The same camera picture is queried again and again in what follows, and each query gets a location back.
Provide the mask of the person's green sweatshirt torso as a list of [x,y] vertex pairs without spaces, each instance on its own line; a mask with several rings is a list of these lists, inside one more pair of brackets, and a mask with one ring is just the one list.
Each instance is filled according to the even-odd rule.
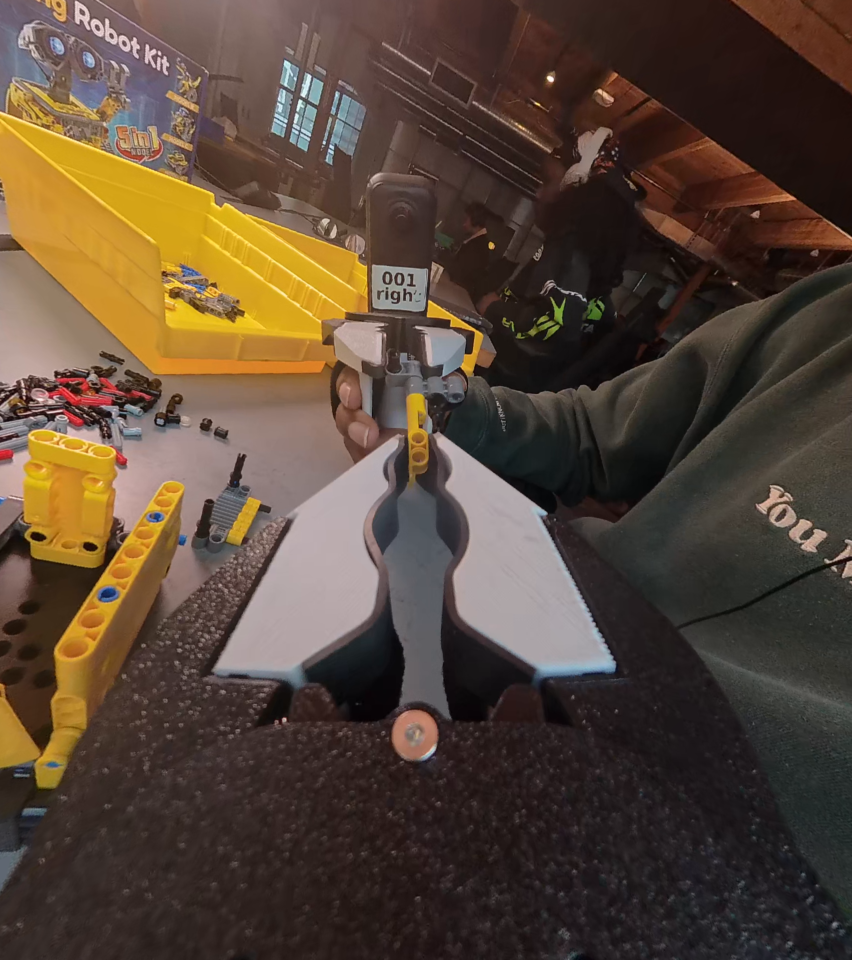
[[706,661],[798,846],[852,920],[852,426],[710,440],[593,540]]

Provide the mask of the pile of small lego pins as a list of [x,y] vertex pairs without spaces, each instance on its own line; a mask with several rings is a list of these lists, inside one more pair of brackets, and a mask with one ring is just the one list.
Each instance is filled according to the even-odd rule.
[[166,405],[162,382],[105,363],[0,380],[0,464],[26,450],[29,435],[42,430],[54,440],[79,433],[81,440],[110,450],[117,444],[122,452],[126,441],[142,438],[146,421]]

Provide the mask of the grey grille yellow lego subassembly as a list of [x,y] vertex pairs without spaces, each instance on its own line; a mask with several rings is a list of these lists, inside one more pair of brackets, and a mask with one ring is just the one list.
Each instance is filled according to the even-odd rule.
[[226,487],[215,498],[207,498],[191,539],[194,550],[211,553],[223,546],[242,546],[260,515],[271,515],[271,507],[254,498],[250,486],[242,483],[247,455],[237,456]]

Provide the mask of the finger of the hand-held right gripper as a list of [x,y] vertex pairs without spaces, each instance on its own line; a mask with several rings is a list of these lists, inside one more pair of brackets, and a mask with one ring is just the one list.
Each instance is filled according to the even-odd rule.
[[386,340],[383,322],[343,322],[332,333],[336,360],[359,372],[385,370]]
[[418,362],[426,372],[454,372],[461,368],[469,351],[469,333],[458,328],[418,326]]

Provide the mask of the yellow grey lego arm assembly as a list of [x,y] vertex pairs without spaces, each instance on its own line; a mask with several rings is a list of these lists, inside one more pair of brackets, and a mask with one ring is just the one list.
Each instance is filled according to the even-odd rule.
[[422,365],[407,353],[386,352],[384,386],[377,421],[407,436],[408,484],[430,465],[430,436],[446,414],[465,399],[467,377],[461,370],[425,376]]

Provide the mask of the paned window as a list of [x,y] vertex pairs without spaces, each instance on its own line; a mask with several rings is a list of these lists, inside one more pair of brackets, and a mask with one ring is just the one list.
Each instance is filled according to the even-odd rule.
[[[271,134],[305,155],[311,147],[320,101],[325,87],[326,71],[314,66],[305,70],[286,50],[277,87]],[[321,140],[321,156],[328,165],[341,151],[355,155],[366,114],[366,107],[357,90],[343,80],[337,83],[329,117]]]

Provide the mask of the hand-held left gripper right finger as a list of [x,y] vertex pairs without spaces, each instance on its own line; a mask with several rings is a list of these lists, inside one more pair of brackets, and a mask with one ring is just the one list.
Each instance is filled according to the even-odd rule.
[[447,661],[465,685],[590,675],[617,664],[546,513],[448,438],[433,444],[437,507],[454,554],[445,599],[465,635]]

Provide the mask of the person's right hand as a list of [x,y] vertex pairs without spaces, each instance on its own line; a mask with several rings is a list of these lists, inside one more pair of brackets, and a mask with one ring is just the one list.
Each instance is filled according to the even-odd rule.
[[374,418],[362,408],[359,374],[344,366],[335,384],[337,400],[334,414],[336,430],[353,462],[360,462],[384,440]]

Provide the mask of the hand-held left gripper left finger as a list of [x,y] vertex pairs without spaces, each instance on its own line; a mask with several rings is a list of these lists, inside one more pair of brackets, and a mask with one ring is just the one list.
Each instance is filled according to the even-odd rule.
[[405,460],[394,438],[289,515],[217,677],[371,687],[384,675],[396,642],[384,552]]

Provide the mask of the yellow black lego robot build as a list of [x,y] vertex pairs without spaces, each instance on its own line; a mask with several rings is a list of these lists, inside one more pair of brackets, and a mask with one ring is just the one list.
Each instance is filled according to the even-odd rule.
[[0,853],[24,843],[120,673],[180,545],[165,481],[125,532],[118,452],[38,429],[0,498]]

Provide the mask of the blue robot kit box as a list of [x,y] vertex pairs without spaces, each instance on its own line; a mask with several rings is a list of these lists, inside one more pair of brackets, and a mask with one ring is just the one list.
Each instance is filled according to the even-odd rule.
[[0,112],[144,169],[191,180],[208,79],[102,2],[0,1]]

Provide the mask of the heap of lego parts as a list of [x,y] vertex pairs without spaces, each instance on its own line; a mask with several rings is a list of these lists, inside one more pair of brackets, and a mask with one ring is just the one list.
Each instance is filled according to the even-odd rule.
[[208,279],[202,271],[185,263],[163,263],[161,280],[168,310],[182,303],[191,306],[200,314],[208,314],[230,323],[245,316],[245,311],[235,296],[222,292],[216,282]]

